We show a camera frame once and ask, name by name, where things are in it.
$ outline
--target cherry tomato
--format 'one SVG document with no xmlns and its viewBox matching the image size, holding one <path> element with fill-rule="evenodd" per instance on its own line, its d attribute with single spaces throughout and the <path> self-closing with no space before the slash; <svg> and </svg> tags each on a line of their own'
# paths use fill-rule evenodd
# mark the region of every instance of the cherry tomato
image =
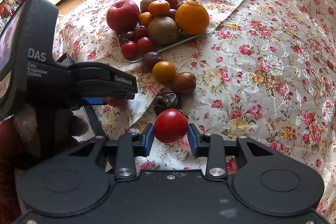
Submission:
<svg viewBox="0 0 336 224">
<path fill-rule="evenodd" d="M 162 143 L 173 143 L 188 131 L 188 119 L 177 109 L 167 109 L 156 118 L 154 136 Z"/>
<path fill-rule="evenodd" d="M 126 42 L 121 46 L 121 54 L 126 59 L 132 59 L 137 55 L 137 45 L 133 41 Z"/>
<path fill-rule="evenodd" d="M 127 99 L 115 99 L 113 97 L 104 97 L 105 103 L 113 107 L 124 108 L 127 105 Z"/>
<path fill-rule="evenodd" d="M 149 37 L 142 37 L 138 40 L 138 49 L 141 54 L 154 51 L 154 43 Z"/>
<path fill-rule="evenodd" d="M 146 26 L 138 26 L 134 29 L 135 40 L 138 40 L 141 37 L 147 37 L 147 36 L 148 36 L 148 30 Z"/>
</svg>

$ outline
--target floral tablecloth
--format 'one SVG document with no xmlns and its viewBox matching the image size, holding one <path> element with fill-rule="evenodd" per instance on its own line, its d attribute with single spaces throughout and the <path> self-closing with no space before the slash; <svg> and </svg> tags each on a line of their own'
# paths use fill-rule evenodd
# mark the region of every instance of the floral tablecloth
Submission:
<svg viewBox="0 0 336 224">
<path fill-rule="evenodd" d="M 127 109 L 95 108 L 110 139 L 154 122 L 151 101 L 165 89 L 141 73 L 140 63 L 122 59 L 105 21 L 117 1 L 84 2 L 57 26 L 54 43 L 59 55 L 106 63 L 137 78 L 138 94 Z M 336 0 L 199 1 L 211 18 L 208 33 L 163 53 L 179 72 L 197 77 L 194 95 L 183 98 L 189 122 L 225 139 L 248 135 L 317 170 L 325 182 L 318 212 L 336 223 Z M 235 172 L 234 160 L 227 161 Z M 169 145 L 155 140 L 150 156 L 136 162 L 138 169 L 206 165 L 191 155 L 186 137 Z"/>
</svg>

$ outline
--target screw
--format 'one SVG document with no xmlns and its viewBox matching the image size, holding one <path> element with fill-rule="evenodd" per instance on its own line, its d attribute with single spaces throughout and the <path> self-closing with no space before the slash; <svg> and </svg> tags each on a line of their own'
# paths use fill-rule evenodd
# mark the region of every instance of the screw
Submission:
<svg viewBox="0 0 336 224">
<path fill-rule="evenodd" d="M 121 176 L 121 177 L 129 177 L 132 174 L 133 174 L 133 172 L 130 168 L 120 168 L 118 170 L 118 175 Z"/>
<path fill-rule="evenodd" d="M 225 170 L 219 167 L 214 167 L 209 170 L 209 174 L 213 177 L 220 177 L 225 174 Z"/>
</svg>

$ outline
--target apple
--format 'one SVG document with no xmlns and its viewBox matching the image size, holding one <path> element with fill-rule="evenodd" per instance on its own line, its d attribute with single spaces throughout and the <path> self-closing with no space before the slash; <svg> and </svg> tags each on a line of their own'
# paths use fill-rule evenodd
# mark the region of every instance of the apple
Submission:
<svg viewBox="0 0 336 224">
<path fill-rule="evenodd" d="M 114 3 L 106 14 L 107 25 L 117 34 L 133 31 L 138 24 L 140 11 L 132 0 Z"/>
</svg>

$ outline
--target tangerine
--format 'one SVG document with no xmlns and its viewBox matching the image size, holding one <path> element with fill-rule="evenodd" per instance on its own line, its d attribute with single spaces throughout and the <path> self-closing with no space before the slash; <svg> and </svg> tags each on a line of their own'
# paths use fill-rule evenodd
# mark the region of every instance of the tangerine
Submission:
<svg viewBox="0 0 336 224">
<path fill-rule="evenodd" d="M 148 10 L 153 17 L 161 17 L 169 13 L 170 5 L 168 1 L 156 0 L 149 4 Z"/>
<path fill-rule="evenodd" d="M 174 81 L 176 69 L 169 61 L 161 61 L 153 67 L 152 74 L 154 79 L 164 85 L 169 85 Z"/>
<path fill-rule="evenodd" d="M 189 35 L 204 33 L 209 26 L 209 14 L 198 0 L 187 0 L 175 14 L 179 28 Z"/>
<path fill-rule="evenodd" d="M 150 12 L 142 13 L 140 14 L 140 17 L 139 17 L 139 25 L 148 27 L 152 19 L 153 17 L 151 16 Z"/>
</svg>

